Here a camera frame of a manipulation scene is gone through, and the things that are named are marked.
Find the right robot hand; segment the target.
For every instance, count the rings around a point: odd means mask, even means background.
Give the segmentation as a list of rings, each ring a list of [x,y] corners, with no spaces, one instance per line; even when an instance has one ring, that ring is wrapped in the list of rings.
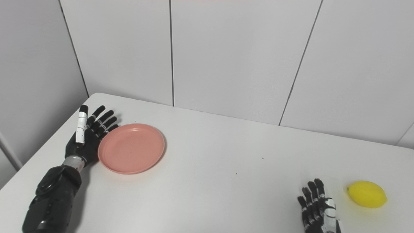
[[[322,180],[316,178],[302,188],[297,197],[301,206],[301,221],[305,233],[341,233],[341,222],[333,198],[325,193]]]

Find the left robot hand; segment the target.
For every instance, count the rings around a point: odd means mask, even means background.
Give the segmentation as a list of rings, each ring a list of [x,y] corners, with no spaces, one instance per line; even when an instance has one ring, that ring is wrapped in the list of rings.
[[[88,115],[89,107],[79,109],[78,128],[69,139],[65,148],[65,158],[75,156],[84,163],[84,167],[98,160],[98,149],[103,138],[118,128],[118,118],[113,110],[105,111],[105,106],[97,108]]]

